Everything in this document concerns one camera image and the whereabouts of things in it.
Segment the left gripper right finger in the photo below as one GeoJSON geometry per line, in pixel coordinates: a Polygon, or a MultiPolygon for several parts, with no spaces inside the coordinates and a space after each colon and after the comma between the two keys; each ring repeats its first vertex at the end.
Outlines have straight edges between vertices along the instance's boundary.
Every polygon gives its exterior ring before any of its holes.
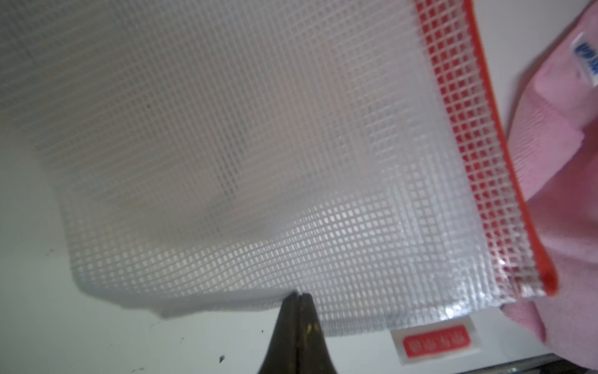
{"type": "Polygon", "coordinates": [[[316,306],[310,294],[302,294],[299,298],[297,372],[337,374],[325,343],[316,306]]]}

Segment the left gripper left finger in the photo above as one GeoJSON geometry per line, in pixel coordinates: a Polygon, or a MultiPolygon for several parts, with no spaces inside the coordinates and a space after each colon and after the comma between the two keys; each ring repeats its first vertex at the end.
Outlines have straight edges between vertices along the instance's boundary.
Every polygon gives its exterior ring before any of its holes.
{"type": "Polygon", "coordinates": [[[299,294],[283,300],[276,325],[259,374],[294,374],[297,372],[297,327],[299,294]]]}

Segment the pink microfiber cloth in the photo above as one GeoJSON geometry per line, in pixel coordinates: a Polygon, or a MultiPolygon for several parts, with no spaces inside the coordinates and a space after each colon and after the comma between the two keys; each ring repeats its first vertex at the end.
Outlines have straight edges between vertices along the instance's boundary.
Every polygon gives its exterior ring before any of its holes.
{"type": "Polygon", "coordinates": [[[502,311],[555,354],[596,369],[596,5],[529,79],[513,117],[509,152],[559,290],[502,311]]]}

